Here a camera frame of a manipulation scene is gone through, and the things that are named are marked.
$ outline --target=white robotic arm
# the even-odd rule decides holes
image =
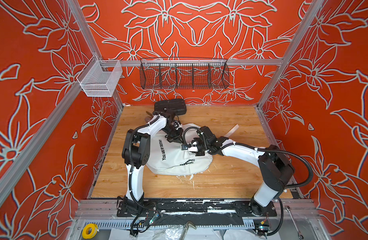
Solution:
[[[135,211],[138,211],[143,202],[142,178],[144,166],[149,159],[150,139],[158,131],[163,130],[167,133],[169,142],[181,143],[183,130],[180,122],[175,120],[175,113],[168,109],[165,112],[154,112],[153,114],[153,118],[146,125],[127,132],[122,150],[122,157],[128,171],[128,190],[124,199],[129,202],[129,205],[132,205],[134,201],[139,202],[139,204],[133,204]]]
[[[149,139],[156,135],[158,131],[163,129],[167,126],[168,119],[159,115],[154,115],[153,118],[147,123],[147,127],[143,127],[137,131],[137,134],[147,134],[149,135]],[[128,170],[128,190],[127,194],[125,195],[128,199],[132,199],[129,190],[129,176],[131,175],[131,182],[132,182],[132,191],[133,196],[136,198],[137,201],[141,199],[144,194],[144,190],[142,188],[142,178],[145,165],[139,166],[139,168],[134,168],[132,173],[130,171],[131,164],[127,164]]]
[[[227,137],[216,138],[206,126],[197,129],[199,135],[191,143],[184,143],[185,133],[179,127],[180,123],[174,120],[174,113],[154,113],[151,121],[135,130],[129,130],[125,138],[122,157],[125,159],[128,170],[128,190],[124,200],[127,206],[137,212],[143,202],[142,178],[143,169],[149,159],[150,139],[159,130],[167,133],[167,140],[181,142],[182,150],[195,152],[196,156],[204,155],[205,151],[212,155],[236,157],[259,167],[263,176],[263,183],[250,201],[252,213],[260,216],[269,202],[277,198],[294,173],[294,168],[287,158],[280,158],[278,147],[271,145],[268,148],[257,148],[246,144],[236,143]]]
[[[232,139],[225,140],[223,146],[234,143]],[[222,150],[224,156],[236,157],[246,162],[252,163],[253,165],[260,167],[258,159],[264,154],[248,147],[232,145]],[[260,188],[254,195],[254,200],[262,207],[266,207],[269,202],[278,194],[278,191],[271,189],[265,182],[263,182]]]

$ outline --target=red wall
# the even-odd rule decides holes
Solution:
[[[0,0],[0,177],[90,57],[65,1]],[[65,238],[118,112],[80,92],[0,208],[0,239]]]
[[[79,0],[104,59],[155,56],[281,58],[311,1]],[[143,90],[135,67],[117,90],[124,103],[147,105],[182,97],[189,104],[255,104],[275,66],[230,68],[222,90]]]
[[[368,1],[325,1],[263,111],[333,239],[368,239]]]

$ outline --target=yellow tape roll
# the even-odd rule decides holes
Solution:
[[[96,233],[99,231],[97,224],[90,223],[85,226],[85,228],[82,230],[82,237],[84,239],[90,239],[96,235]]]

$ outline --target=wooden floor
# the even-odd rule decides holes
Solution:
[[[145,124],[144,118],[148,116],[145,111],[153,112],[153,106],[124,108],[92,197],[123,197],[126,193],[127,169],[121,151],[126,132]],[[187,113],[180,116],[180,122],[208,126],[216,137],[225,135],[239,124],[231,139],[258,147],[269,146],[253,107],[187,106]],[[216,155],[208,170],[195,174],[192,179],[189,175],[156,175],[146,166],[143,189],[145,197],[156,198],[251,198],[262,181],[259,168],[253,164]],[[281,197],[292,198],[292,195],[288,191]]]

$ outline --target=white t-shirt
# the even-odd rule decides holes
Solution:
[[[185,130],[191,126],[199,127],[188,123],[183,125],[182,129]],[[181,150],[180,143],[168,142],[165,135],[165,132],[159,131],[150,140],[147,166],[154,174],[191,175],[208,169],[213,159],[212,155],[205,152],[204,156],[196,157],[195,153]],[[195,129],[186,132],[186,142],[191,142],[195,137],[199,137]]]

